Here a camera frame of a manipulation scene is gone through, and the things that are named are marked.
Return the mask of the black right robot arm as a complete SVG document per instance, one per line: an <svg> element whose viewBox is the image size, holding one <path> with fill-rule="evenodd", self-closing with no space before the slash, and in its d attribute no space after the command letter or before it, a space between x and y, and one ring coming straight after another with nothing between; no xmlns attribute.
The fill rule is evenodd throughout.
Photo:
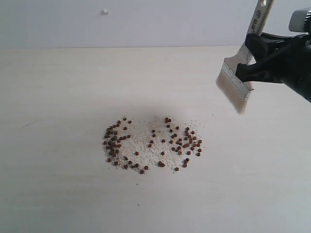
<svg viewBox="0 0 311 233"><path fill-rule="evenodd" d="M254 33L245 45L255 58L252 65L239 63L236 77L247 82L283 83L307 101L311 100L311 9L293 12L289 31L294 37Z"/></svg>

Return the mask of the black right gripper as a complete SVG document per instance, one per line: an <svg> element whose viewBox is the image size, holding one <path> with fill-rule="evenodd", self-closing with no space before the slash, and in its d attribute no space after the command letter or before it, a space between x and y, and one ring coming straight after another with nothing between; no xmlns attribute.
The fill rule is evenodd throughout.
<svg viewBox="0 0 311 233"><path fill-rule="evenodd" d="M257 59L239 63L235 76L243 83L282 83L305 100L311 100L311 36L280 36L268 33L246 36L244 45Z"/></svg>

